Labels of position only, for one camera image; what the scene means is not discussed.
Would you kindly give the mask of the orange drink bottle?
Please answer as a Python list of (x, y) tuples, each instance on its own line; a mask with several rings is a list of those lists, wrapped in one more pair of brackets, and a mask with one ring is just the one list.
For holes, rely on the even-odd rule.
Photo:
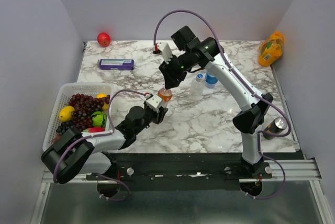
[(172, 99), (172, 91), (163, 87), (159, 89), (158, 96), (162, 98), (164, 102), (169, 102)]

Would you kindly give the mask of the clear bottle blue label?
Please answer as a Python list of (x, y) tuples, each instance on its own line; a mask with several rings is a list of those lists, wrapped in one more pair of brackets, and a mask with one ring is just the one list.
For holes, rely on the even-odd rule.
[(218, 82), (218, 79), (214, 75), (212, 75), (210, 72), (206, 72), (205, 86), (207, 88), (214, 88), (217, 82)]

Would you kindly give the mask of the blue white bottle cap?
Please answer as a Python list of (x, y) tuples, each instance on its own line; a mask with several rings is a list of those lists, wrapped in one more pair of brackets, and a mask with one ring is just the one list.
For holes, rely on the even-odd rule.
[(201, 73), (196, 75), (197, 80), (202, 80), (203, 78), (204, 78), (204, 76)]

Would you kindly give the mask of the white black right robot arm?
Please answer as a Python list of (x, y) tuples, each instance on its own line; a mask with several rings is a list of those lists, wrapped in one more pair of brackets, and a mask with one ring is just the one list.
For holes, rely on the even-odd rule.
[(248, 178), (260, 171), (257, 132), (262, 129), (264, 116), (273, 101), (270, 93), (263, 95), (228, 60), (222, 46), (212, 37), (200, 41), (188, 26), (184, 26), (171, 36), (183, 54), (175, 56), (167, 43), (155, 43), (155, 51), (161, 52), (163, 62), (159, 70), (163, 74), (165, 88), (178, 87), (193, 67), (199, 65), (213, 75), (233, 96), (241, 111), (233, 118), (234, 126), (242, 137), (241, 173)]

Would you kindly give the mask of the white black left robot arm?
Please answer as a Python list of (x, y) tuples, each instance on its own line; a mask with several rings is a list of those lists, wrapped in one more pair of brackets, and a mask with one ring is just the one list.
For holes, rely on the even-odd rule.
[(148, 105), (134, 106), (114, 131), (85, 135), (71, 127), (44, 151), (41, 160), (53, 174), (54, 183), (65, 184), (82, 173), (99, 173), (102, 178), (109, 180), (115, 176), (115, 165), (105, 161), (98, 168), (89, 170), (86, 167), (91, 163), (91, 156), (129, 147), (151, 123), (160, 124), (167, 112), (168, 109), (162, 106), (157, 110)]

